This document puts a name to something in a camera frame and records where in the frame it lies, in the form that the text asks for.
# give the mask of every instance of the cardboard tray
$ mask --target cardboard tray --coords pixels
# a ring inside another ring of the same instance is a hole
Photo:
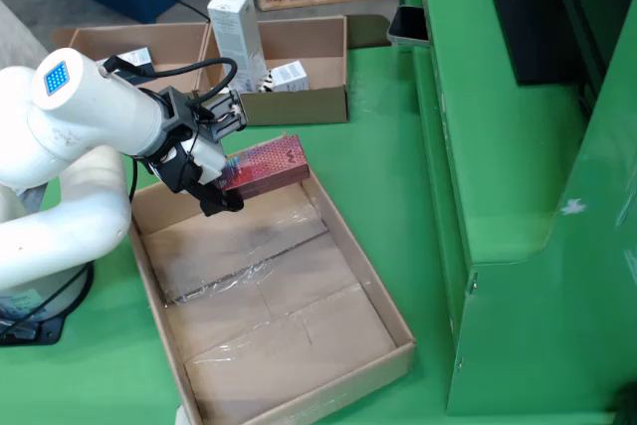
[[[200,62],[210,35],[208,24],[153,24],[86,27],[56,30],[52,34],[58,48],[70,47],[92,60],[101,60],[148,47],[156,71],[178,69]],[[173,86],[188,93],[199,89],[203,71],[156,79],[139,85],[154,92]]]
[[[310,90],[243,94],[251,126],[348,121],[347,18],[345,16],[259,22],[268,68],[301,60]],[[71,47],[93,60],[148,47],[160,72],[219,57],[207,23],[126,25],[57,30],[58,48]],[[222,76],[220,66],[157,79],[141,87],[159,92],[172,85],[181,92],[202,94]]]
[[[242,94],[248,124],[346,122],[347,18],[345,16],[259,22],[268,69],[300,60],[310,89],[304,92]],[[214,35],[208,37],[205,58],[219,57]],[[209,67],[214,84],[223,78],[220,66]],[[202,80],[209,89],[209,82]]]
[[[414,337],[313,174],[210,218],[159,183],[133,219],[192,425],[312,423],[409,370]]]

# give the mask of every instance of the sticker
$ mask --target sticker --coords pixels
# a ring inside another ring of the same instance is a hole
[[[0,310],[7,316],[24,316],[43,302],[35,289],[17,293],[9,297],[0,296]]]

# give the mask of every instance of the clear plastic film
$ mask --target clear plastic film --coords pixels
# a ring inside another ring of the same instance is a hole
[[[354,283],[226,339],[185,367],[204,421],[243,423],[394,348]]]
[[[182,304],[326,230],[295,184],[248,200],[238,213],[197,215],[143,241],[165,301]]]
[[[194,217],[144,238],[160,284],[187,290],[170,296],[165,312],[210,423],[243,423],[395,349],[301,185],[253,198],[245,211],[241,221]],[[249,248],[236,248],[246,240]],[[160,276],[168,242],[175,274]]]

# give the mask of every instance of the green table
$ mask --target green table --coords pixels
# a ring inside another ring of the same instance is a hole
[[[248,128],[225,145],[233,151],[283,131],[298,133],[312,168],[417,337],[408,376],[325,421],[606,423],[601,415],[444,416],[454,351],[413,72],[409,51],[351,51],[351,123]],[[142,174],[140,185],[152,181]],[[57,196],[51,187],[45,206],[56,204]],[[3,349],[0,370],[3,424],[174,423],[179,397],[127,239],[97,261],[91,293],[69,317],[62,340]]]

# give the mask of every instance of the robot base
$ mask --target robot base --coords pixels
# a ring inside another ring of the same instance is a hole
[[[9,332],[6,337],[0,338],[0,347],[15,345],[53,345],[57,343],[62,336],[62,328],[64,327],[67,316],[72,313],[89,294],[89,290],[93,285],[94,276],[94,266],[91,264],[87,268],[85,283],[80,294],[66,309],[50,319],[25,322],[24,327],[19,327],[17,330],[14,330],[15,333]],[[11,325],[11,323],[10,320],[0,318],[0,331]]]

